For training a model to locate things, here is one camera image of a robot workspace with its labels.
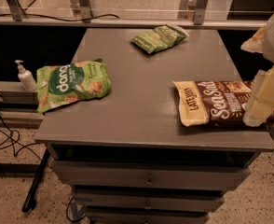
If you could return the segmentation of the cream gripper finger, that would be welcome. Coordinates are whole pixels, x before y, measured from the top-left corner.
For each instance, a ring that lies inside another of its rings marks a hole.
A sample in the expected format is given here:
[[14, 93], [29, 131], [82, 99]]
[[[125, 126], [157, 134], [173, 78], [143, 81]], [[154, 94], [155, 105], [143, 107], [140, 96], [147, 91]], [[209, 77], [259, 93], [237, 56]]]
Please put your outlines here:
[[240, 48], [251, 53], [262, 53], [264, 31], [265, 27], [261, 27], [250, 39], [245, 41]]
[[268, 71], [259, 70], [253, 80], [251, 97], [247, 102], [243, 121], [258, 127], [274, 111], [274, 65]]

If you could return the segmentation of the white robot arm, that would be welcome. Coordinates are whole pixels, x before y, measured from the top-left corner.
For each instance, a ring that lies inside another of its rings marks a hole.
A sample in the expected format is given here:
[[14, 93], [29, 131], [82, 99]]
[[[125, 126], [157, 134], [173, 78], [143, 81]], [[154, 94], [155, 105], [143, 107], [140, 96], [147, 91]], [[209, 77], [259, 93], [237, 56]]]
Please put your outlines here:
[[[274, 63], [274, 14], [241, 47], [252, 53], [262, 53]], [[267, 71], [259, 70], [254, 77], [251, 98], [246, 105], [243, 121], [247, 126], [257, 127], [274, 111], [274, 65]]]

